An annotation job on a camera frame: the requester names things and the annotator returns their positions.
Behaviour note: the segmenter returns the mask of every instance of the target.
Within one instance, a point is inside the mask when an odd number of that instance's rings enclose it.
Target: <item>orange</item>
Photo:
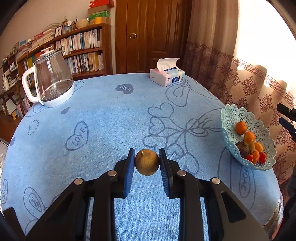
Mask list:
[[[259,153],[262,153],[263,152],[263,146],[260,142],[254,142],[254,145],[255,145],[255,149],[257,151],[259,151]]]
[[[252,131],[247,131],[246,133],[245,133],[245,135],[244,135],[244,142],[246,142],[246,143],[251,143],[251,142],[254,142],[255,141],[255,138],[256,138],[256,136],[255,136],[255,134],[254,134],[254,132],[252,132]]]
[[[256,164],[256,163],[258,162],[258,160],[259,160],[260,153],[259,153],[259,151],[257,151],[257,150],[255,149],[255,150],[253,151],[252,155],[253,155],[253,161],[252,161],[252,163],[253,163],[253,164]]]
[[[244,121],[239,121],[236,125],[235,125],[235,131],[237,134],[239,135],[243,135],[246,133],[248,129],[247,124]]]

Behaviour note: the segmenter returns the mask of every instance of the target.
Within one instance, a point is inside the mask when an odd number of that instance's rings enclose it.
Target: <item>patterned curtain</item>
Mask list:
[[[223,0],[220,6],[215,6],[214,2],[193,2],[183,70],[224,104],[236,104],[253,112],[256,119],[269,129],[277,151],[273,168],[287,201],[286,185],[296,163],[296,145],[288,131],[279,124],[283,115],[276,110],[276,105],[282,103],[296,108],[295,93],[286,90],[284,81],[267,75],[266,68],[234,56],[238,3],[234,6],[235,1]]]

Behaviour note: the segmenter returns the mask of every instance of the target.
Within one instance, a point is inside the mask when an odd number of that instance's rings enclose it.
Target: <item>wooden bookshelf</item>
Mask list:
[[[13,71],[10,71],[10,67],[9,67],[9,66],[10,66],[12,63],[14,63],[15,66],[16,66],[17,61],[16,61],[16,59],[15,59],[15,54],[9,56],[9,57],[7,58],[7,60],[6,60],[6,62],[2,65],[3,74],[4,74],[7,70],[9,70],[9,74],[6,76],[6,77],[9,79],[9,80],[8,80],[9,84],[10,84],[10,82],[11,82],[12,80],[14,80],[14,79],[17,77],[17,74],[18,74],[18,72],[17,72],[17,68],[15,68]]]
[[[100,40],[102,47],[74,50],[70,54],[65,55],[63,57],[68,58],[68,57],[72,57],[72,56],[75,56],[75,55],[80,55],[80,54],[85,54],[85,53],[90,53],[90,52],[97,52],[97,51],[103,52],[104,70],[88,71],[88,72],[85,72],[85,73],[76,73],[76,74],[72,75],[74,80],[81,80],[81,79],[87,79],[87,78],[96,77],[96,76],[113,74],[112,52],[111,52],[111,25],[106,24],[106,23],[100,23],[100,24],[87,26],[87,27],[84,27],[84,28],[78,28],[78,29],[70,31],[70,32],[68,32],[66,34],[55,37],[54,39],[52,39],[52,40],[44,43],[43,45],[37,47],[33,51],[22,55],[17,60],[17,65],[18,65],[20,76],[22,76],[23,73],[25,72],[25,70],[23,69],[23,66],[22,66],[22,62],[25,61],[27,58],[30,58],[30,57],[36,55],[42,49],[45,49],[45,48],[49,47],[51,44],[55,44],[56,41],[67,38],[69,36],[79,34],[79,33],[83,33],[83,32],[87,32],[87,31],[90,31],[90,30],[93,30],[93,29],[100,29],[100,28],[102,29],[102,39]]]

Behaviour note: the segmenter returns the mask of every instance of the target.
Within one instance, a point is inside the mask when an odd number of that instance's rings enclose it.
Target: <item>kettle handle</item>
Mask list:
[[[27,76],[31,73],[34,73],[34,66],[32,66],[31,68],[29,68],[28,70],[25,71],[25,73],[22,76],[22,86],[24,87],[24,91],[26,93],[26,96],[28,97],[28,99],[32,102],[32,103],[36,103],[39,102],[39,99],[37,96],[33,96],[31,93],[31,90],[29,88],[28,85],[28,81],[27,81]]]

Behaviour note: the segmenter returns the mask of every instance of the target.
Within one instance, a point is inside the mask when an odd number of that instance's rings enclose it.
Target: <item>light blue tablecloth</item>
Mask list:
[[[14,207],[25,233],[75,178],[98,178],[130,148],[164,147],[195,177],[222,179],[261,225],[272,216],[281,196],[273,170],[232,157],[220,129],[224,105],[196,81],[164,88],[149,74],[122,74],[74,84],[63,104],[34,104],[8,148],[1,203]],[[128,198],[115,200],[118,240],[177,240],[179,203],[166,197],[160,170],[146,177],[135,169]]]

